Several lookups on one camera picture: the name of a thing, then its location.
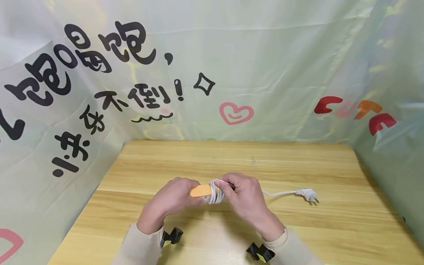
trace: white power cord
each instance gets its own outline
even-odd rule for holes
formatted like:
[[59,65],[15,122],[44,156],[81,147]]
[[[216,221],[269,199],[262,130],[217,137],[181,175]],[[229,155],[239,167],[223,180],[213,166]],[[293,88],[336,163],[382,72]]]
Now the white power cord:
[[[223,181],[221,179],[214,179],[214,180],[212,180],[209,183],[209,185],[211,187],[211,196],[210,196],[210,198],[208,200],[208,203],[209,204],[218,204],[218,203],[222,202],[222,200],[224,198],[226,198],[225,195],[224,195],[224,193],[222,192],[222,190],[220,190],[219,188],[217,188],[215,186],[215,183],[214,182],[216,180],[225,182],[225,181]],[[305,200],[308,201],[310,204],[311,203],[315,203],[316,204],[317,202],[319,203],[319,201],[317,199],[317,194],[315,193],[315,191],[313,189],[291,190],[291,191],[277,192],[277,193],[274,193],[274,194],[270,194],[270,193],[268,193],[268,192],[266,192],[264,190],[262,192],[264,194],[268,195],[268,196],[271,196],[271,197],[284,196],[284,195],[289,195],[289,194],[302,195],[305,198]]]

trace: beige sleeve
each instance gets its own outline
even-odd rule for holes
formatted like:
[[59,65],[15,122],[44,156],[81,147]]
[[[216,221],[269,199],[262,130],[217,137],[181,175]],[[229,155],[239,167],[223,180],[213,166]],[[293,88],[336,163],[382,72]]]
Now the beige sleeve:
[[153,234],[144,234],[136,224],[130,225],[111,265],[156,265],[162,255],[160,241],[163,231],[162,227]]
[[275,253],[271,265],[324,265],[291,229],[286,228],[279,239],[264,245]]

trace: pink heart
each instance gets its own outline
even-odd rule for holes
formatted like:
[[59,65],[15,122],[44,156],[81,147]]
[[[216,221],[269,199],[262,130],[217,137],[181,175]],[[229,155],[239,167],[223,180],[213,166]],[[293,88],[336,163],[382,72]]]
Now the pink heart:
[[[243,116],[242,115],[234,116],[230,113],[230,114],[228,114],[228,117],[230,119],[233,119],[233,120],[236,120],[236,121],[229,121],[229,119],[227,118],[227,116],[224,113],[224,108],[227,107],[227,106],[230,106],[230,107],[233,108],[234,114],[237,114],[240,111],[245,110],[245,109],[247,109],[249,111],[249,114],[246,117],[244,117],[243,119],[237,120],[237,119],[240,119]],[[255,111],[250,106],[237,107],[237,105],[232,103],[232,102],[224,102],[224,103],[221,104],[221,106],[219,106],[219,113],[221,114],[221,117],[224,119],[224,121],[228,125],[234,125],[234,124],[239,124],[239,123],[243,123],[243,122],[250,120],[253,117],[253,114],[255,113]]]
[[16,251],[18,251],[18,249],[23,245],[24,240],[17,233],[5,228],[0,228],[0,238],[4,238],[13,244],[13,246],[8,251],[0,256],[0,264],[2,264],[13,254],[15,254]]

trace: wrist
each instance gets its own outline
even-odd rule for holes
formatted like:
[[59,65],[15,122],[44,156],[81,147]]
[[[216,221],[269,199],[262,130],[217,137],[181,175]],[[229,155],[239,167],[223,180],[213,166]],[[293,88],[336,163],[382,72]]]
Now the wrist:
[[137,221],[137,228],[144,234],[157,232],[164,224],[166,212],[148,201]]
[[266,242],[277,240],[285,231],[285,226],[282,222],[268,209],[260,214],[252,225]]

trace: wooden tabletop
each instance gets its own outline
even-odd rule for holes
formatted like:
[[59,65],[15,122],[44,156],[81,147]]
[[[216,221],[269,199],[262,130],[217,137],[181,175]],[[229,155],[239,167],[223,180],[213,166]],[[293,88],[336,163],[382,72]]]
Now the wooden tabletop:
[[[110,264],[129,224],[169,180],[207,184],[227,172],[256,177],[270,193],[314,189],[317,206],[294,195],[265,199],[328,265],[424,264],[402,217],[347,145],[138,140],[122,150],[49,265]],[[159,264],[256,264],[245,250],[261,240],[226,201],[167,217],[165,230],[174,226],[184,235]]]

